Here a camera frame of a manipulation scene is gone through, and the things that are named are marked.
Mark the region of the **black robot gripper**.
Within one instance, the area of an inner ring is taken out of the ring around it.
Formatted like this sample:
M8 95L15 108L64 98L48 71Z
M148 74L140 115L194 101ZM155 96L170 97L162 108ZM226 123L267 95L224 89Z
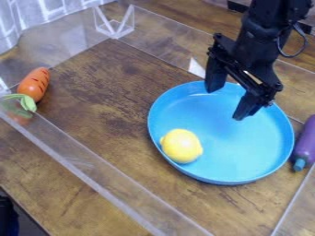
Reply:
M224 87L227 76L232 76L247 91L232 114L236 121L274 104L268 96L275 96L283 89L274 63L291 34L286 19L244 17L242 23L236 40L222 33L214 34L206 68L210 93Z

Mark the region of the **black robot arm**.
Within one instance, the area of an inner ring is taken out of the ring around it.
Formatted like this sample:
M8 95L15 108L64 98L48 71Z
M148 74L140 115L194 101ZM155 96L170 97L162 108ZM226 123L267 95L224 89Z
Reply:
M244 88L244 95L232 118L238 121L255 115L272 104L283 89L274 62L283 55L291 33L300 32L298 21L307 17L312 0L252 0L242 19L235 40L216 33L208 49L206 89L218 91L232 77Z

